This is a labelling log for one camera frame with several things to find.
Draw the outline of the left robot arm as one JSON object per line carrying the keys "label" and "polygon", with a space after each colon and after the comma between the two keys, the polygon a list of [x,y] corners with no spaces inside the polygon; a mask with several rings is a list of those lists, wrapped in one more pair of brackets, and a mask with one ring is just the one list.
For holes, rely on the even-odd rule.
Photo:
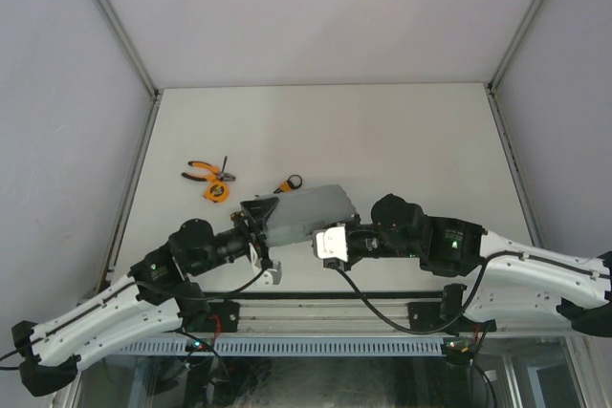
{"label": "left robot arm", "polygon": [[254,276],[260,279],[272,266],[264,225],[278,204],[276,197],[243,202],[231,217],[232,229],[222,233],[206,220],[189,220],[98,295],[45,323],[13,326],[23,386],[34,397],[44,397],[142,338],[182,327],[203,329],[211,300],[193,277],[247,256],[260,260]]}

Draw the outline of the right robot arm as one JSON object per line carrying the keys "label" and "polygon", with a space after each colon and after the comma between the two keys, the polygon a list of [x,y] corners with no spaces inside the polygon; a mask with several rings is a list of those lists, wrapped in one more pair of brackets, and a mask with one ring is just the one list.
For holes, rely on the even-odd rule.
{"label": "right robot arm", "polygon": [[387,194],[372,222],[338,224],[314,238],[314,252],[341,276],[363,259],[415,259],[439,277],[477,276],[471,286],[447,285],[432,322],[414,334],[459,331],[470,322],[526,318],[544,312],[579,333],[611,335],[611,255],[584,258],[522,245],[467,221],[428,216],[418,204]]}

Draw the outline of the grey plastic tool case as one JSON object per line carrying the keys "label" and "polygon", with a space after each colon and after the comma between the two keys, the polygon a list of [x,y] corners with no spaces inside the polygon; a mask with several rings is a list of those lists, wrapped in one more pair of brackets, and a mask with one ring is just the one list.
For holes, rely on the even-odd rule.
{"label": "grey plastic tool case", "polygon": [[357,209],[338,184],[321,185],[276,196],[278,206],[266,224],[264,235],[269,247],[306,242],[312,233],[352,220]]}

